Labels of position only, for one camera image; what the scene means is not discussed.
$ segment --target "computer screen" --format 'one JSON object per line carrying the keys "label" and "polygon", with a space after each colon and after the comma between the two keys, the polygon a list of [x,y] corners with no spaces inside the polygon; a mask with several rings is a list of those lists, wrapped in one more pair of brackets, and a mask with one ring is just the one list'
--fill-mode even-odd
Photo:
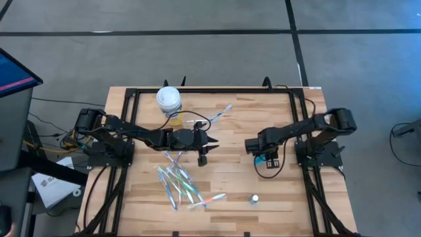
{"label": "computer screen", "polygon": [[42,80],[0,49],[0,97],[42,84]]}

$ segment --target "concrete floor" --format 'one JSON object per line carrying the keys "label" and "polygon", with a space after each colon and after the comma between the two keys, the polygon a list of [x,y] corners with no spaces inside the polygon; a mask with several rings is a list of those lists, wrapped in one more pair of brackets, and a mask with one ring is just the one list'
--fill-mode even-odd
{"label": "concrete floor", "polygon": [[[421,1],[291,2],[299,30],[421,28]],[[0,22],[0,32],[226,28],[288,29],[285,1],[14,0]],[[417,236],[420,168],[396,161],[388,136],[394,124],[421,119],[421,35],[319,34],[299,40],[309,85],[323,87],[328,107],[350,108],[359,126],[338,139],[347,147],[343,162],[359,232]],[[34,96],[49,99],[105,103],[110,86],[158,86],[165,79],[178,85],[185,75],[192,86],[256,86],[265,76],[275,84],[301,84],[289,34],[22,36],[0,38],[0,47],[44,79]],[[70,128],[81,107],[32,101],[31,112]],[[56,132],[34,122],[40,134]],[[402,159],[421,163],[414,136],[394,144]],[[36,236],[71,234],[77,214],[40,215]]]}

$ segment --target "butcher block tabletop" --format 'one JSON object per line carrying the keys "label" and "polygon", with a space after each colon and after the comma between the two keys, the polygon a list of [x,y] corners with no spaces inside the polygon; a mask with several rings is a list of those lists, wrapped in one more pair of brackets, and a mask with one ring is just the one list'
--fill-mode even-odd
{"label": "butcher block tabletop", "polygon": [[[326,112],[322,90],[303,89],[305,97],[316,103],[316,112]],[[110,88],[105,107],[107,114],[118,117],[121,115],[125,91],[125,87]],[[251,236],[312,236],[303,174],[293,147],[295,139],[288,140],[284,169],[272,179],[257,175],[253,166],[254,157],[246,154],[244,147],[245,139],[256,138],[257,133],[264,128],[293,123],[288,95],[181,93],[181,97],[183,110],[195,111],[206,117],[223,111],[228,104],[232,105],[207,132],[210,137],[219,140],[217,144],[220,145],[207,154],[208,164],[198,167],[198,154],[192,151],[183,154],[179,160],[179,164],[190,173],[194,185],[205,199],[221,193],[226,193],[227,196],[208,204],[207,208],[197,207],[193,210],[187,210],[189,201],[185,197],[175,211],[154,168],[156,165],[165,168],[170,165],[170,161],[162,152],[154,151],[143,142],[135,140],[135,154],[132,166],[128,169],[118,235],[171,236],[173,231],[178,231],[180,236],[243,236],[244,232],[250,232]],[[309,102],[307,109],[311,114],[312,105]],[[301,119],[299,106],[297,110]],[[157,128],[166,120],[156,103],[155,93],[141,94],[136,116],[136,124],[148,129]],[[192,115],[184,116],[185,119],[192,118]],[[169,154],[176,157],[177,152]],[[280,161],[282,157],[283,149],[280,147]],[[83,225],[87,194],[100,170],[101,167],[97,167],[89,173],[78,218],[79,226]],[[265,164],[258,166],[258,170],[266,176],[276,172],[267,170]],[[87,223],[104,202],[109,172],[110,168],[107,168],[92,191],[87,209]],[[329,206],[349,230],[356,232],[343,177],[330,167],[322,168],[321,174]],[[177,202],[176,190],[172,194]],[[249,202],[252,194],[259,196],[259,201],[255,204]],[[323,232],[321,210],[317,202],[315,203],[320,231]],[[115,202],[110,208],[107,231],[111,231],[114,205]]]}

